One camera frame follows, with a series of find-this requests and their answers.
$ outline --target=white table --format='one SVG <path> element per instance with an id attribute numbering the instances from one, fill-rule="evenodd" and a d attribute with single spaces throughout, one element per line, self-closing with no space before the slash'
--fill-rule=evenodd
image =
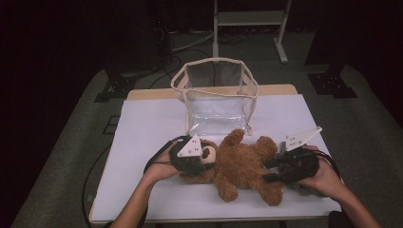
<path id="1" fill-rule="evenodd" d="M 244 143 L 253 143 L 260 135 L 270 136 L 276 143 L 286 135 L 315 128 L 317 125 L 302 95 L 291 85 L 260 86 L 260 94 L 279 94 L 281 88 L 291 95 L 259 95 L 251 120 L 254 134 Z M 131 100 L 129 94 L 115 133 L 106 167 L 92 206 L 90 220 L 94 223 L 114 220 L 140 180 L 147 161 L 169 140 L 183 135 L 185 107 L 173 97 L 170 89 L 160 90 L 167 99 Z M 152 90 L 139 91 L 143 95 Z M 203 136 L 220 143 L 223 136 Z M 310 140 L 327 152 L 320 134 Z M 313 219 L 326 217 L 340 210 L 328 198 L 303 197 L 284 188 L 279 206 L 268 206 L 255 190 L 241 189 L 239 197 L 229 203 L 222 201 L 214 184 L 186 184 L 179 177 L 158 182 L 151 194 L 146 222 L 190 222 L 223 220 Z"/>

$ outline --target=black cable on floor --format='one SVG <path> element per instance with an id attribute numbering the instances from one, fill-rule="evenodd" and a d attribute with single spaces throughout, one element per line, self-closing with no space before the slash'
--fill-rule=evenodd
<path id="1" fill-rule="evenodd" d="M 175 55 L 172 56 L 172 57 L 176 58 L 176 59 L 179 61 L 178 66 L 176 66 L 175 69 L 173 69 L 172 71 L 167 72 L 167 73 L 165 73 L 163 76 L 161 76 L 161 77 L 159 77 L 158 79 L 156 79 L 156 80 L 148 87 L 148 89 L 150 89 L 152 86 L 154 86 L 154 85 L 155 85 L 158 81 L 160 81 L 162 78 L 164 78 L 164 77 L 166 77 L 166 76 L 170 76 L 171 73 L 177 71 L 177 70 L 181 67 L 181 65 L 182 65 L 182 60 L 181 60 L 179 57 L 175 56 Z"/>
<path id="2" fill-rule="evenodd" d="M 82 210 L 83 210 L 84 219 L 86 220 L 86 225 L 89 228 L 92 228 L 92 225 L 91 225 L 91 222 L 88 219 L 88 216 L 86 215 L 85 199 L 84 199 L 84 195 L 85 195 L 85 192 L 86 192 L 86 183 L 88 182 L 89 176 L 91 175 L 92 170 L 94 169 L 95 165 L 98 163 L 100 158 L 104 155 L 104 153 L 109 150 L 111 145 L 112 145 L 112 142 L 104 149 L 104 151 L 98 156 L 97 160 L 95 160 L 95 162 L 92 164 L 91 168 L 88 171 L 88 174 L 86 175 L 86 180 L 84 181 L 84 184 L 83 184 L 83 191 L 81 193 L 81 207 L 82 207 Z"/>

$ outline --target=teddy bear arm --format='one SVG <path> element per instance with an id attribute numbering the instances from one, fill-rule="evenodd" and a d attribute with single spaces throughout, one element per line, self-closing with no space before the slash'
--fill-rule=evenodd
<path id="1" fill-rule="evenodd" d="M 214 178 L 214 184 L 219 191 L 219 196 L 225 202 L 233 201 L 238 197 L 237 187 L 231 183 L 225 176 L 217 175 Z"/>
<path id="2" fill-rule="evenodd" d="M 243 140 L 243 135 L 245 131 L 242 129 L 235 129 L 231 133 L 229 133 L 221 142 L 220 148 L 229 147 L 232 145 L 239 144 Z"/>
<path id="3" fill-rule="evenodd" d="M 261 198 L 270 206 L 278 206 L 281 203 L 283 186 L 282 182 L 267 183 L 263 178 L 251 182 L 251 188 L 256 189 Z"/>

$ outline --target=clear plastic box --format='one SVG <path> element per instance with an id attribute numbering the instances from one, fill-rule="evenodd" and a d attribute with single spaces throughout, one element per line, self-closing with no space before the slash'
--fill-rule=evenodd
<path id="1" fill-rule="evenodd" d="M 186 105 L 187 134 L 228 134 L 235 128 L 252 134 L 249 122 L 259 86 L 242 61 L 209 58 L 187 63 L 171 87 Z"/>

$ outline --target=dark floor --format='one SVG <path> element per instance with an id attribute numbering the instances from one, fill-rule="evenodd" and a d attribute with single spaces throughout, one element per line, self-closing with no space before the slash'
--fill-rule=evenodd
<path id="1" fill-rule="evenodd" d="M 292 84 L 303 94 L 311 113 L 323 128 L 321 133 L 335 159 L 345 183 L 361 198 L 383 227 L 403 224 L 403 132 L 388 110 L 372 93 L 366 79 L 345 66 L 341 77 L 357 98 L 335 99 L 317 95 L 307 74 L 322 72 L 327 66 L 305 66 L 304 62 L 314 33 L 287 32 L 284 49 L 289 63 L 283 65 L 272 38 L 275 34 L 241 36 L 243 42 L 220 46 L 222 57 L 242 60 L 260 85 Z M 182 47 L 200 36 L 178 34 L 174 48 Z M 192 47 L 175 54 L 165 71 L 175 71 L 183 63 L 211 56 L 211 44 Z M 149 88 L 164 70 L 138 80 L 136 88 Z M 96 195 L 107 158 L 107 146 L 113 135 L 106 124 L 119 115 L 124 99 L 94 103 L 107 82 L 104 71 L 94 75 L 80 102 L 55 144 L 40 177 L 30 192 L 12 227 L 86 227 L 82 210 L 88 214 Z M 152 88 L 169 87 L 163 77 Z M 85 184 L 92 165 L 94 168 Z M 169 224 L 167 227 L 208 227 L 216 224 Z M 326 219 L 290 220 L 288 227 L 326 227 Z M 226 223 L 222 227 L 277 227 L 276 223 Z"/>

